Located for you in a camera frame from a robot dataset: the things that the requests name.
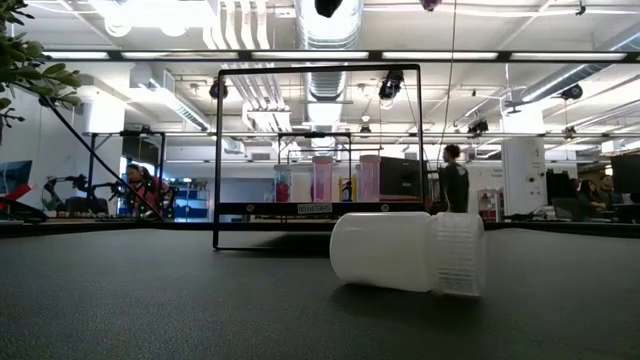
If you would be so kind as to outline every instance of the pink cylinder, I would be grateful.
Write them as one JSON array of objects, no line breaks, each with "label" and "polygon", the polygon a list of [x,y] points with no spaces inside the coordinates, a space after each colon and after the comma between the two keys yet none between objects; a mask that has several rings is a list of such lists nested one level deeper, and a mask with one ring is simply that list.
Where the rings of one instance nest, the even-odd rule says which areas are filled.
[{"label": "pink cylinder", "polygon": [[313,202],[331,202],[333,182],[331,156],[313,157]]},{"label": "pink cylinder", "polygon": [[359,202],[380,201],[380,156],[360,156]]}]

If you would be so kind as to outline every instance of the gray table surface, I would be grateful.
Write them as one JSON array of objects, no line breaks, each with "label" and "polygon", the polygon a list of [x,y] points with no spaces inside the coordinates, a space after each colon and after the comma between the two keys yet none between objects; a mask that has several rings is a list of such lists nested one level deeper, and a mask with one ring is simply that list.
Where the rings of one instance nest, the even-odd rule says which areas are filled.
[{"label": "gray table surface", "polygon": [[0,359],[640,359],[640,240],[487,241],[474,301],[345,286],[325,257],[213,252],[207,232],[1,240]]}]

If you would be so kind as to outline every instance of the green plant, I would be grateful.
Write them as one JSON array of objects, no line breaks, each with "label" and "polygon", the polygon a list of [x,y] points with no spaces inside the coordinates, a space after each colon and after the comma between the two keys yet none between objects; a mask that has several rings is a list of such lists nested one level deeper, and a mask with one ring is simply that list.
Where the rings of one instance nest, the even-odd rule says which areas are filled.
[{"label": "green plant", "polygon": [[[79,105],[80,98],[75,91],[81,85],[79,71],[69,71],[65,64],[45,67],[51,57],[43,53],[39,42],[23,40],[25,33],[7,35],[9,25],[24,25],[19,16],[34,19],[22,11],[27,6],[24,0],[0,0],[0,93],[8,90],[15,97],[13,87],[18,87],[48,98],[52,104]],[[14,113],[11,99],[0,96],[0,144],[4,126],[10,128],[12,120],[25,120]]]}]

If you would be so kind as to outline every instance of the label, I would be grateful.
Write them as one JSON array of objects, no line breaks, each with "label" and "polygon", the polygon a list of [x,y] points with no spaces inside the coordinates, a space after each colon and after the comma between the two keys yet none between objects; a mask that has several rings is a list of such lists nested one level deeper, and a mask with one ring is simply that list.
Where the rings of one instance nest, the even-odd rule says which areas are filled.
[{"label": "label", "polygon": [[298,214],[324,214],[332,213],[331,204],[298,204]]}]

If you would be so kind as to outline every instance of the computer screen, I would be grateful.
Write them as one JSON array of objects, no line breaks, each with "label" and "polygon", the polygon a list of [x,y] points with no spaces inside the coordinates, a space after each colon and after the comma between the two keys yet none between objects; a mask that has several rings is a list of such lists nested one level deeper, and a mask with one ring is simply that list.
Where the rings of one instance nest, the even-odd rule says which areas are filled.
[{"label": "computer screen", "polygon": [[[391,157],[380,159],[380,196],[420,198],[420,168],[417,160]],[[424,192],[429,194],[426,166]]]},{"label": "computer screen", "polygon": [[640,193],[640,155],[613,156],[611,168],[616,193]]},{"label": "computer screen", "polygon": [[0,195],[11,194],[29,183],[31,164],[31,160],[0,163]]}]

